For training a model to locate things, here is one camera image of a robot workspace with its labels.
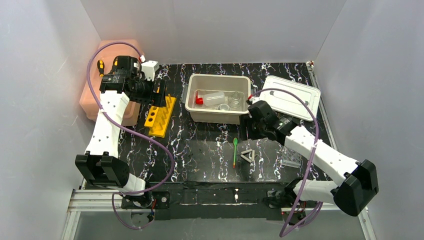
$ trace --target plastic bottle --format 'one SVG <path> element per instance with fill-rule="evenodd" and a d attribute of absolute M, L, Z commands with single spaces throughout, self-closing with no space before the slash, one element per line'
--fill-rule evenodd
<path fill-rule="evenodd" d="M 223 103 L 225 103 L 225 95 L 222 91 L 205 94 L 203 96 L 203 104 L 205 106 L 212 106 Z"/>

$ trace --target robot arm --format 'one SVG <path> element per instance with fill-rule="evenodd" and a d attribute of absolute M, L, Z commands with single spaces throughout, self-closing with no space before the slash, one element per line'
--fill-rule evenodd
<path fill-rule="evenodd" d="M 294 118 L 279 119 L 265 101 L 257 101 L 248 108 L 251 119 L 247 125 L 249 137 L 268 137 L 309 158 L 314 147 L 314 136 Z M 357 216 L 378 193 L 376 166 L 369 160 L 359 162 L 345 156 L 319 140 L 314 162 L 332 181 L 307 180 L 300 196 L 302 201 L 336 204 L 350 216 Z M 298 194 L 301 179 L 290 183 L 286 190 Z"/>
<path fill-rule="evenodd" d="M 99 110 L 90 143 L 85 154 L 75 158 L 75 165 L 85 180 L 95 186 L 116 189 L 120 192 L 144 190 L 147 183 L 130 173 L 128 164 L 119 160 L 118 142 L 120 129 L 103 114 L 106 112 L 118 124 L 122 123 L 125 109 L 130 101 L 163 107 L 166 82 L 160 82 L 159 91 L 154 91 L 157 61 L 140 63 L 135 57 L 117 56 L 110 73 L 102 76 L 100 84 Z M 148 204 L 147 194 L 139 193 L 140 205 Z"/>

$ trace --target purple cable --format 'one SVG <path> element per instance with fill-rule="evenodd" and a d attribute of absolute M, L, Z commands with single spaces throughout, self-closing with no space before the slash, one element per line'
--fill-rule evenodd
<path fill-rule="evenodd" d="M 104 46 L 102 46 L 102 47 L 100 47 L 94 54 L 93 54 L 93 56 L 90 58 L 90 60 L 88 61 L 88 65 L 87 65 L 87 83 L 88 83 L 88 87 L 90 88 L 90 92 L 91 92 L 91 94 L 92 94 L 92 96 L 93 96 L 93 98 L 94 98 L 94 100 L 95 100 L 95 102 L 97 103 L 97 106 L 98 106 L 98 108 L 99 109 L 103 109 L 103 106 L 102 106 L 102 104 L 100 103 L 100 100 L 97 98 L 97 96 L 96 96 L 96 93 L 95 93 L 95 91 L 94 91 L 94 89 L 93 89 L 93 85 L 92 85 L 92 81 L 91 81 L 91 79 L 90 79 L 90 70 L 91 70 L 91 67 L 92 67 L 92 64 L 93 64 L 93 61 L 94 61 L 94 58 L 96 58 L 96 56 L 100 53 L 100 51 L 102 51 L 103 49 L 105 49 L 105 48 L 107 48 L 107 47 L 109 47 L 109 46 L 111 46 L 111 45 L 115 45 L 115 44 L 123 44 L 123 45 L 127 45 L 127 46 L 130 46 L 131 48 L 133 48 L 137 53 L 138 53 L 138 55 L 139 56 L 141 56 L 141 53 L 140 53 L 140 51 L 134 46 L 134 45 L 132 45 L 132 44 L 130 44 L 130 43 L 128 43 L 128 42 L 124 42 L 124 41 L 114 41 L 114 42 L 110 42 L 110 43 L 108 43 L 108 44 L 105 44 Z M 168 174 L 165 176 L 165 178 L 162 180 L 162 181 L 160 181 L 158 184 L 156 184 L 156 185 L 154 185 L 154 186 L 152 186 L 152 187 L 149 187 L 149 188 L 146 188 L 146 189 L 144 189 L 144 190 L 140 190 L 140 191 L 130 191 L 130 192 L 117 192 L 117 193 L 112 193 L 112 208 L 113 208 L 113 212 L 115 213 L 115 215 L 116 215 L 116 217 L 118 218 L 118 220 L 123 224 L 123 225 L 125 225 L 127 228 L 130 228 L 130 229 L 142 229 L 142 228 L 145 228 L 145 227 L 147 227 L 150 223 L 152 223 L 152 221 L 151 222 L 149 222 L 148 224 L 146 224 L 145 226 L 143 226 L 143 227 L 133 227 L 133 226 L 130 226 L 130 225 L 128 225 L 127 223 L 125 223 L 120 217 L 119 217 L 119 215 L 118 215 L 118 212 L 117 212 L 117 210 L 116 210 L 116 207 L 115 207 L 115 201 L 114 201 L 114 195 L 115 194 L 119 194 L 119 195 L 134 195 L 134 194 L 140 194 L 140 193 L 144 193 L 144 192 L 148 192 L 148 191 L 151 191 L 151 190 L 153 190 L 153 189 L 156 189 L 157 187 L 159 187 L 160 185 L 162 185 L 166 180 L 168 180 L 168 178 L 172 175 L 172 172 L 173 172 L 173 170 L 174 170 L 174 167 L 175 167 L 175 160 L 174 160 L 174 157 L 172 156 L 172 153 L 164 146 L 164 145 L 162 145 L 160 142 L 158 142 L 158 141 L 156 141 L 156 140 L 154 140 L 154 139 L 152 139 L 152 138 L 150 138 L 150 137 L 148 137 L 148 136 L 145 136 L 145 135 L 143 135 L 143 134 L 141 134 L 141 133 L 139 133 L 139 132 L 136 132 L 136 131 L 134 131 L 134 130 L 131 130 L 131 129 L 128 129 L 128 128 L 126 128 L 126 127 L 124 127 L 124 126 L 122 126 L 122 125 L 120 125 L 119 123 L 117 123 L 116 121 L 114 121 L 106 112 L 103 112 L 103 115 L 106 117 L 106 119 L 107 120 L 109 120 L 113 125 L 115 125 L 115 126 L 117 126 L 118 128 L 120 128 L 121 130 L 123 130 L 123 131 L 125 131 L 125 132 L 127 132 L 127 133 L 130 133 L 130 134 L 133 134 L 133 135 L 136 135 L 137 137 L 140 137 L 140 138 L 142 138 L 142 139 L 144 139 L 144 140 L 147 140 L 147 141 L 149 141 L 149 142 L 151 142 L 151 143 L 153 143 L 153 144 L 155 144 L 155 145 L 157 145 L 158 147 L 160 147 L 162 150 L 164 150 L 165 151 L 165 153 L 169 156 L 169 158 L 170 158 L 170 160 L 171 160 L 171 167 L 170 167 L 170 169 L 169 169 L 169 172 L 168 172 Z"/>
<path fill-rule="evenodd" d="M 279 91 L 279 92 L 283 92 L 283 93 L 289 94 L 289 95 L 293 96 L 295 99 L 297 99 L 297 100 L 298 100 L 298 101 L 299 101 L 299 102 L 300 102 L 300 103 L 301 103 L 301 104 L 305 107 L 305 109 L 307 110 L 307 112 L 309 113 L 309 115 L 312 117 L 312 119 L 313 119 L 313 123 L 315 124 L 315 139 L 314 139 L 314 141 L 313 141 L 313 144 L 314 144 L 314 146 L 315 146 L 315 145 L 317 144 L 317 142 L 318 142 L 318 139 L 319 139 L 320 129 L 319 129 L 319 126 L 318 126 L 318 121 L 317 121 L 317 119 L 315 118 L 314 114 L 313 114 L 313 113 L 312 113 L 312 111 L 309 109 L 309 107 L 305 104 L 305 102 L 304 102 L 304 101 L 302 101 L 302 99 L 300 99 L 300 98 L 299 98 L 298 96 L 296 96 L 295 94 L 293 94 L 293 93 L 291 93 L 291 92 L 289 92 L 289 91 L 283 90 L 283 89 L 279 89 L 279 88 L 265 88 L 265 89 L 259 90 L 259 91 L 255 92 L 255 93 L 253 93 L 253 94 L 249 97 L 249 99 L 250 99 L 251 97 L 253 97 L 253 96 L 255 96 L 255 95 L 258 95 L 258 94 L 260 94 L 260 93 L 262 93 L 262 92 L 265 92 L 265 91 Z M 303 192 L 303 190 L 304 190 L 304 187 L 305 187 L 305 184 L 306 184 L 306 180 L 308 179 L 309 171 L 310 171 L 310 168 L 311 168 L 312 161 L 313 161 L 313 159 L 314 159 L 314 155 L 315 155 L 315 151 L 316 151 L 316 150 L 317 150 L 317 148 L 316 148 L 316 147 L 314 147 L 314 148 L 312 149 L 311 153 L 310 153 L 310 157 L 309 157 L 309 160 L 307 161 L 307 165 L 306 165 L 306 171 L 305 171 L 305 173 L 304 173 L 302 183 L 300 184 L 299 192 L 297 193 L 296 199 L 294 200 L 293 207 L 291 208 L 291 211 L 290 211 L 290 213 L 288 214 L 287 220 L 284 222 L 284 224 L 283 224 L 283 226 L 282 226 L 282 228 L 281 228 L 281 231 L 280 231 L 280 233 L 279 233 L 280 238 L 282 238 L 282 237 L 286 236 L 287 234 L 289 234 L 291 231 L 293 231 L 295 228 L 297 228 L 299 225 L 301 225 L 304 221 L 306 221 L 307 219 L 309 219 L 313 213 L 315 213 L 315 212 L 316 212 L 316 213 L 315 213 L 315 215 L 314 215 L 314 216 L 313 216 L 313 218 L 312 218 L 312 220 L 314 220 L 314 218 L 318 215 L 318 213 L 319 213 L 319 212 L 320 212 L 320 210 L 321 210 L 322 202 L 319 202 L 319 203 L 315 206 L 315 208 L 312 210 L 312 212 L 311 212 L 310 214 L 308 214 L 308 216 L 306 216 L 304 219 L 302 219 L 301 221 L 299 221 L 298 223 L 296 223 L 294 226 L 292 226 L 289 230 L 287 230 L 286 232 L 284 232 L 284 231 L 286 230 L 287 225 L 289 224 L 290 220 L 292 219 L 293 214 L 294 214 L 294 213 L 295 213 L 295 211 L 296 211 L 296 206 L 298 205 L 298 202 L 299 202 L 299 200 L 300 200 L 300 198 L 301 198 L 301 194 L 302 194 L 302 192 Z"/>

